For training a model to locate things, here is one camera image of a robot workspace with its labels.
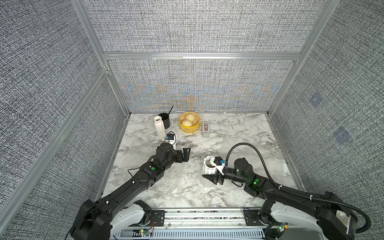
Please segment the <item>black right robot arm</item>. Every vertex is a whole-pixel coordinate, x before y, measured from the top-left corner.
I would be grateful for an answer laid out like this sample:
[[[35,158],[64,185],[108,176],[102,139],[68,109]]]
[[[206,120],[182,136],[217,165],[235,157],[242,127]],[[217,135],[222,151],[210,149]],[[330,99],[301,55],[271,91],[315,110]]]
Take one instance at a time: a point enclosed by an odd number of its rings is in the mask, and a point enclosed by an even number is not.
[[[323,195],[274,184],[253,172],[245,158],[237,159],[234,168],[226,166],[221,157],[204,159],[203,178],[223,185],[225,180],[240,183],[252,197],[264,203],[257,219],[264,224],[292,223],[321,233],[328,240],[353,240],[357,234],[357,216],[337,195]]]

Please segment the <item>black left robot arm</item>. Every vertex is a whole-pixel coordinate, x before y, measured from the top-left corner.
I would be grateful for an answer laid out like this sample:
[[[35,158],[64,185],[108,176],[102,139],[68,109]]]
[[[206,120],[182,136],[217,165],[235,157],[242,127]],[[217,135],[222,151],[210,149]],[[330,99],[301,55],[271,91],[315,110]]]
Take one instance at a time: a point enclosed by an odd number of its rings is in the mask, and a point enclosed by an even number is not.
[[[129,225],[146,224],[151,208],[143,201],[128,207],[136,196],[159,181],[174,163],[188,162],[191,148],[175,150],[162,143],[126,183],[96,201],[86,200],[80,207],[68,234],[75,240],[108,240]]]

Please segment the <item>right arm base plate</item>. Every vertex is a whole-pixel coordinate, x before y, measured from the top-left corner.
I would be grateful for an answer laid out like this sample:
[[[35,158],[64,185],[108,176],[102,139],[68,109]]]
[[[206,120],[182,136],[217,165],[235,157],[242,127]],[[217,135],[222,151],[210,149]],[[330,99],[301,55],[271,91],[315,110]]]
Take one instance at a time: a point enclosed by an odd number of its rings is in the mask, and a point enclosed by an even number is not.
[[[260,219],[259,209],[244,208],[243,215],[246,222],[246,226],[248,227],[265,225]]]

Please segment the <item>white ribbed wide vase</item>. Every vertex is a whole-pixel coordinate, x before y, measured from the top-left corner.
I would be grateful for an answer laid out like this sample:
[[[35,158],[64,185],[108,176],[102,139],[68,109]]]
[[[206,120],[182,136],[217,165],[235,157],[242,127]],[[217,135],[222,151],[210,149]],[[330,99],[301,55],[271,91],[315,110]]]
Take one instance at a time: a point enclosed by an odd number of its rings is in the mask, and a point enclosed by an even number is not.
[[[216,165],[213,163],[214,158],[214,156],[208,156],[204,159],[202,175],[215,175],[218,172]],[[203,187],[210,188],[213,185],[203,185]]]

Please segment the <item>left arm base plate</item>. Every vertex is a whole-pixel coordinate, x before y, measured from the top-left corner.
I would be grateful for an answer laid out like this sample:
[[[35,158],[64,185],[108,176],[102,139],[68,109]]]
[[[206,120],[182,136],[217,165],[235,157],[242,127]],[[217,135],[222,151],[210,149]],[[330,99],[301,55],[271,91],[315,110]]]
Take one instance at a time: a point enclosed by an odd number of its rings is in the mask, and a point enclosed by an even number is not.
[[[133,224],[131,227],[144,227],[150,228],[152,226],[155,227],[163,227],[165,222],[165,213],[164,210],[152,210],[150,216],[144,216],[144,220],[139,222],[138,224]]]

